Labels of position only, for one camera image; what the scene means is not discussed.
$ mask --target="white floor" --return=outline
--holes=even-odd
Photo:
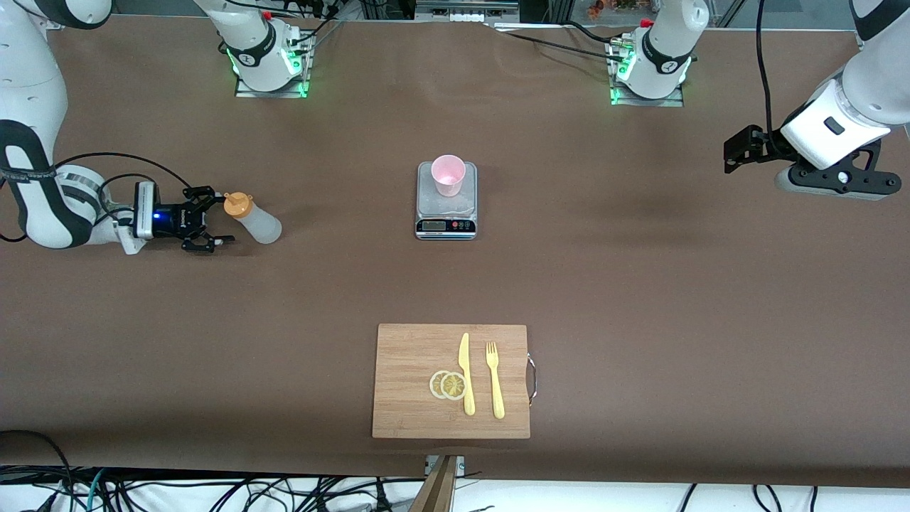
[[[262,488],[271,480],[264,480]],[[351,478],[338,490],[370,482],[368,478]],[[295,490],[311,489],[312,479],[292,480]],[[509,480],[463,480],[455,493],[453,512],[471,512],[488,506],[491,512],[677,512],[688,484],[611,484],[581,482],[524,482]],[[420,484],[390,484],[386,486],[392,502],[417,495]],[[130,496],[149,512],[205,512],[228,490],[228,487],[207,486],[171,488],[145,486]],[[775,486],[783,512],[809,510],[810,488]],[[22,512],[38,508],[51,491],[31,486],[0,486],[0,512]],[[273,493],[290,507],[288,495]],[[774,510],[769,495],[762,493],[765,503]],[[222,509],[239,512],[248,498],[244,490],[237,492]],[[329,501],[329,510],[351,509],[357,504],[372,503],[366,497],[340,497]],[[57,499],[54,512],[68,510],[68,500]],[[284,512],[277,501],[260,499],[250,512]],[[815,505],[817,512],[905,512],[910,510],[910,489],[871,489],[822,487]],[[699,485],[689,502],[687,512],[762,512],[755,503],[750,486]]]

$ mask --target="orange bottle cap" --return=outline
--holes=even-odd
[[[253,210],[253,196],[243,192],[225,194],[225,213],[234,219],[243,219]]]

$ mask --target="pink cup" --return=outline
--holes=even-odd
[[[430,174],[436,181],[436,190],[447,198],[456,196],[461,191],[466,172],[464,161],[455,155],[442,155],[433,160],[430,167]]]

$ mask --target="brown table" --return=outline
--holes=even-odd
[[[0,245],[0,427],[81,466],[418,475],[445,452],[484,477],[910,485],[910,190],[787,194],[780,163],[724,176],[723,141],[763,121],[753,33],[704,35],[678,109],[613,107],[596,59],[473,24],[342,26],[305,100],[234,98],[205,19],[52,42],[59,158],[144,155],[252,193],[285,231],[260,246],[217,215],[238,242],[202,257]],[[847,33],[765,43],[778,120],[856,51]],[[480,236],[417,241],[414,169],[447,152],[480,168]],[[889,137],[882,169],[908,160]],[[527,324],[531,439],[370,438],[379,323]]]

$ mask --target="yellow knife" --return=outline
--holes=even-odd
[[[458,349],[458,366],[464,372],[464,414],[474,415],[474,390],[470,387],[470,355],[468,354],[468,334],[461,336],[461,347]]]

